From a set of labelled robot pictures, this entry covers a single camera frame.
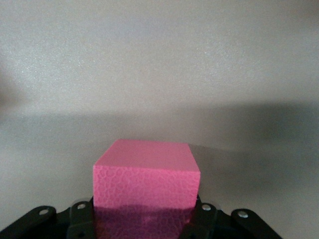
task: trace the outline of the textured surface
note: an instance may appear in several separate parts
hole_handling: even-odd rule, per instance
[[[2,0],[0,228],[91,197],[134,138],[206,146],[207,200],[319,238],[318,22],[317,0]]]
[[[98,237],[175,239],[195,206],[199,180],[185,143],[117,140],[93,166]]]

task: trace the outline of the pink foam cube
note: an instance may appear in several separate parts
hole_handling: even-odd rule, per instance
[[[177,238],[199,180],[186,143],[117,140],[93,167],[98,238]]]

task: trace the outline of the foam block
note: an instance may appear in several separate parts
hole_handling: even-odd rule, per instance
[[[117,140],[93,167],[98,238],[176,239],[199,180],[185,143]]]

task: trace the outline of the metal screw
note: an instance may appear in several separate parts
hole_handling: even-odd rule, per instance
[[[85,204],[84,203],[81,203],[81,204],[78,205],[78,209],[83,209],[83,208],[85,208]]]
[[[41,211],[39,212],[39,215],[42,216],[42,215],[44,215],[44,214],[47,214],[48,212],[49,212],[48,209],[43,209],[43,210],[41,210]]]
[[[211,207],[208,205],[208,204],[203,204],[201,206],[201,208],[204,210],[204,211],[210,211],[211,210]]]
[[[248,214],[245,211],[239,211],[238,216],[240,216],[241,218],[248,218]]]

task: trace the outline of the cube top face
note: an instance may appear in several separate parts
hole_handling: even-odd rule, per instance
[[[95,166],[199,172],[187,143],[119,139]]]

